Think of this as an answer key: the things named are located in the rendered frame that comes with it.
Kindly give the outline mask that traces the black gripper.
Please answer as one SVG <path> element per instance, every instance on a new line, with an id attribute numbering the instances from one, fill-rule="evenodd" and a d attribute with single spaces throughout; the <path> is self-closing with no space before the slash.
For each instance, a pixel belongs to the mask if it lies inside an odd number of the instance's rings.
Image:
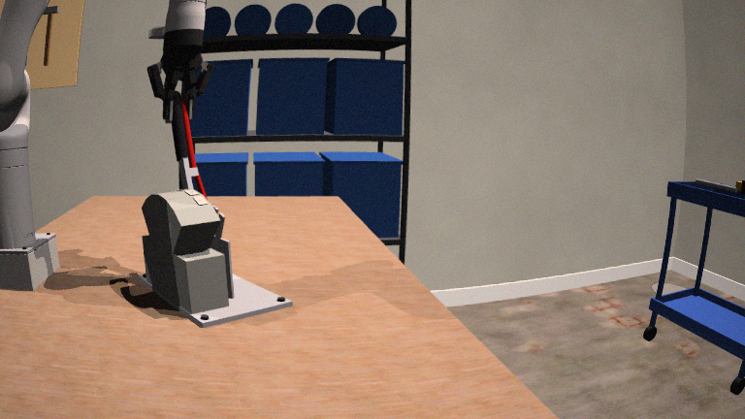
<path id="1" fill-rule="evenodd" d="M 205 93 L 214 64 L 203 61 L 201 54 L 203 37 L 204 30 L 202 29 L 180 29 L 166 32 L 160 62 L 147 67 L 154 97 L 163 100 L 165 123 L 173 122 L 174 101 L 172 100 L 178 81 L 182 81 L 184 88 L 189 121 L 194 116 L 195 98 Z M 199 67 L 200 75 L 196 82 L 195 73 Z M 164 86 L 160 76 L 161 68 L 166 74 Z"/>

